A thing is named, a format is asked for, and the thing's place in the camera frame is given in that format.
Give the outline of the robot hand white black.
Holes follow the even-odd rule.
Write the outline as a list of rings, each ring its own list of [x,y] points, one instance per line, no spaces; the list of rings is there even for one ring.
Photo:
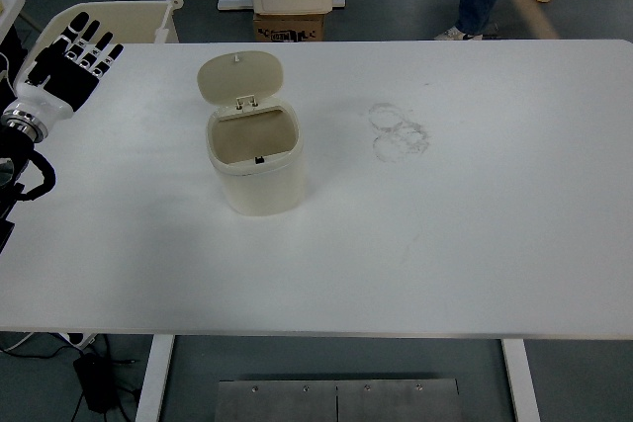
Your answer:
[[[81,108],[124,50],[112,43],[110,32],[94,41],[99,27],[88,13],[77,14],[21,75],[17,97],[49,105],[58,102],[74,112]]]

